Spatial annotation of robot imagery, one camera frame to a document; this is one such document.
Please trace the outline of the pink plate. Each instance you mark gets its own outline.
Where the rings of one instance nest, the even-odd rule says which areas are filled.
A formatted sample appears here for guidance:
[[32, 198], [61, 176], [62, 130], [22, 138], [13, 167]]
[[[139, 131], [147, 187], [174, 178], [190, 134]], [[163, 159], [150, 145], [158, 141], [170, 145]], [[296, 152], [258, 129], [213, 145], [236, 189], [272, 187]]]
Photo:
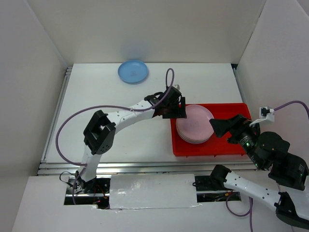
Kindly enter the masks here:
[[191, 104], [185, 107], [187, 118], [176, 120], [176, 130], [192, 140], [209, 139], [214, 131], [209, 122], [213, 114], [205, 107]]

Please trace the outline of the blue plate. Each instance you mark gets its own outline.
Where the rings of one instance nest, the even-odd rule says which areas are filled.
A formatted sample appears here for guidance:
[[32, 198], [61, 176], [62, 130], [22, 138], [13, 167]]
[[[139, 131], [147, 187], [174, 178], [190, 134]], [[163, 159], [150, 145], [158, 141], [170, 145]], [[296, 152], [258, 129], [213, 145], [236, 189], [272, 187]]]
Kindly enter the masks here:
[[149, 70], [144, 62], [134, 59], [122, 63], [117, 73], [123, 82], [127, 84], [139, 84], [146, 80]]

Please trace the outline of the purple plate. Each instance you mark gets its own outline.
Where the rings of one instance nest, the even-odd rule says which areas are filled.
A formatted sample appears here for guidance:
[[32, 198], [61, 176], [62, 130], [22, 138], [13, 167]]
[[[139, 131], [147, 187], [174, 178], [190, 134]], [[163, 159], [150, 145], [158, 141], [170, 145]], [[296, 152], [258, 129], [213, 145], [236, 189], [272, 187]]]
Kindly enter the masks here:
[[187, 139], [185, 139], [185, 141], [187, 143], [190, 143], [190, 144], [202, 144], [202, 143], [208, 141], [208, 139], [206, 139], [206, 140], [187, 140]]

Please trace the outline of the cream white plate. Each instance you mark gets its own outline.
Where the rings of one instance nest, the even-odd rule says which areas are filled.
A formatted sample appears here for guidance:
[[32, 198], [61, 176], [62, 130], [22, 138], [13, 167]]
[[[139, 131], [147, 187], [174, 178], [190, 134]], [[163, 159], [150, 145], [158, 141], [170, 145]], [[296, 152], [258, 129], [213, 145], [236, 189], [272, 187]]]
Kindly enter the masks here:
[[177, 134], [178, 134], [184, 141], [186, 141], [186, 142], [188, 142], [188, 143], [192, 143], [192, 142], [193, 142], [192, 139], [190, 139], [189, 137], [185, 136], [185, 135], [184, 135], [183, 133], [181, 133], [180, 131], [177, 131]]

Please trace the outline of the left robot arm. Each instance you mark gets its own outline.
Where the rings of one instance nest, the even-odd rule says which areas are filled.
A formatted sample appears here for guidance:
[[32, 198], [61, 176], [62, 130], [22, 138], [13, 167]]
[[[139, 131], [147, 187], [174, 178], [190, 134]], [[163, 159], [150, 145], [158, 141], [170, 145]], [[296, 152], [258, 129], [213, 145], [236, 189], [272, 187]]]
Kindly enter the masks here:
[[125, 110], [112, 113], [96, 111], [83, 132], [82, 165], [75, 173], [79, 189], [85, 193], [93, 191], [101, 156], [111, 149], [119, 131], [156, 116], [166, 119], [186, 118], [185, 97], [176, 87], [168, 87], [165, 92], [148, 95]]

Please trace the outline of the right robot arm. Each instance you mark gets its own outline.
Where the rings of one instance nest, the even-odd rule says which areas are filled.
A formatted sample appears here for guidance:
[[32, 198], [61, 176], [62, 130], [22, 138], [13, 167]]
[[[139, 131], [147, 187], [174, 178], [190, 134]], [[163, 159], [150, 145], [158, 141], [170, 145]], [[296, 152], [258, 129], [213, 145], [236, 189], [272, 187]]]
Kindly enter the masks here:
[[242, 115], [230, 119], [210, 119], [216, 137], [229, 133], [229, 144], [241, 145], [258, 170], [284, 191], [273, 190], [249, 181], [223, 165], [216, 165], [210, 183], [215, 189], [232, 189], [264, 204], [282, 222], [302, 229], [309, 228], [309, 167], [304, 159], [289, 153], [290, 143], [277, 133], [260, 131], [257, 121]]

